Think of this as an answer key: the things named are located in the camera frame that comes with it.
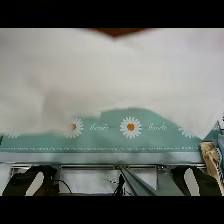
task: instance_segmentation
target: white daisy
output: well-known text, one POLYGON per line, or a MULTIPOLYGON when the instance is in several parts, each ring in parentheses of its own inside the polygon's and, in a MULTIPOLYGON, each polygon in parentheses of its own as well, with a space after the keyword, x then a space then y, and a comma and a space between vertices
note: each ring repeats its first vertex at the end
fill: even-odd
POLYGON ((6 134, 8 138, 18 138, 20 134, 6 134))
POLYGON ((82 134, 83 130, 83 121, 79 118, 74 118, 72 120, 72 127, 68 133, 65 133, 66 138, 75 138, 82 134))
POLYGON ((178 128, 178 131, 182 131, 182 135, 184 135, 186 138, 194 138, 195 135, 191 133, 190 131, 187 131, 183 128, 178 128))
POLYGON ((140 121, 134 117, 126 117, 126 119, 123 119, 120 127, 120 131, 123 131, 123 135, 130 139, 139 136, 141 134, 140 130, 142 130, 140 121))

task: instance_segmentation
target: white cloth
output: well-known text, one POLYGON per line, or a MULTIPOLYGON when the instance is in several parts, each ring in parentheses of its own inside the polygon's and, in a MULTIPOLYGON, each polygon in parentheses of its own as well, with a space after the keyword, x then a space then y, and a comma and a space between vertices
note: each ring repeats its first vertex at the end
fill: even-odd
POLYGON ((204 138, 224 112, 224 30, 114 40, 82 29, 0 29, 0 133, 66 131, 73 115, 145 108, 204 138))

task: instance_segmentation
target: daisy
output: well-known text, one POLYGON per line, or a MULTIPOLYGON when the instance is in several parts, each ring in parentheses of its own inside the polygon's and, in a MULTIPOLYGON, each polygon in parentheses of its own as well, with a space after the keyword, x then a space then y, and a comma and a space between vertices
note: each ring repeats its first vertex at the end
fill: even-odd
POLYGON ((72 120, 72 128, 69 133, 65 133, 66 138, 75 138, 82 134, 83 130, 83 121, 79 118, 75 118, 72 120))
POLYGON ((139 136, 141 134, 140 130, 142 130, 140 121, 134 117, 126 117, 126 119, 123 119, 120 127, 120 131, 123 131, 123 135, 130 139, 139 136))
POLYGON ((7 134, 6 136, 8 138, 18 138, 20 135, 19 134, 7 134))
POLYGON ((178 128, 178 131, 182 131, 182 135, 184 135, 186 138, 194 138, 195 135, 192 134, 191 132, 183 129, 183 128, 178 128))

